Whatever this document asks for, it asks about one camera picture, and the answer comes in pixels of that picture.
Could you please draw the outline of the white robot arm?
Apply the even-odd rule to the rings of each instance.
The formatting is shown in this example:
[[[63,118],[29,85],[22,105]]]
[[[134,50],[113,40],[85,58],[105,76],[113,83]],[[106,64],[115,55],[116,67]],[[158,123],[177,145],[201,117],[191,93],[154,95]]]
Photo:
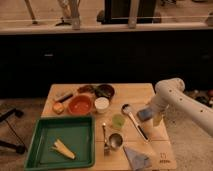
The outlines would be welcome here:
[[[187,114],[199,127],[213,137],[213,109],[183,93],[185,83],[180,78],[161,80],[155,85],[155,96],[149,107],[155,114],[164,111],[168,105]]]

